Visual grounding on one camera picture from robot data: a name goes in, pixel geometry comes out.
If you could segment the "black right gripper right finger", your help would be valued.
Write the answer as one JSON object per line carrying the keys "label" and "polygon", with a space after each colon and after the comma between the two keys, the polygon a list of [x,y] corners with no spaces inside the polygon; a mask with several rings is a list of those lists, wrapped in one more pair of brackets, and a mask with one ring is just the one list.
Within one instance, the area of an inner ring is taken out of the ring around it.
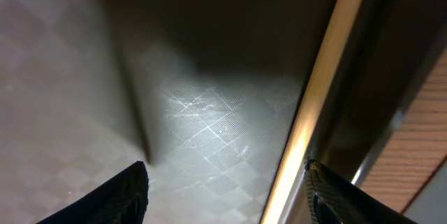
{"label": "black right gripper right finger", "polygon": [[315,159],[305,164],[305,188],[313,224],[416,224]]}

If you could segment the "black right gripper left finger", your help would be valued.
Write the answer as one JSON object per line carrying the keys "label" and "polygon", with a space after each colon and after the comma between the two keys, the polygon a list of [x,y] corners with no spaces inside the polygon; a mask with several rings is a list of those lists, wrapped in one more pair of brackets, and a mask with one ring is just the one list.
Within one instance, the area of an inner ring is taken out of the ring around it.
{"label": "black right gripper left finger", "polygon": [[149,202],[148,190],[145,164],[136,161],[38,224],[142,224]]}

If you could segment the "wooden chopstick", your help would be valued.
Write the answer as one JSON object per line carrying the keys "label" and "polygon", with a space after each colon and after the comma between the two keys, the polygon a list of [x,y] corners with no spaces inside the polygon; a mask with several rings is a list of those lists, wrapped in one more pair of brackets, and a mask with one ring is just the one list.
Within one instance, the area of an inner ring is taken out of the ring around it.
{"label": "wooden chopstick", "polygon": [[362,0],[337,0],[295,117],[261,224],[278,224],[302,181],[305,154]]}

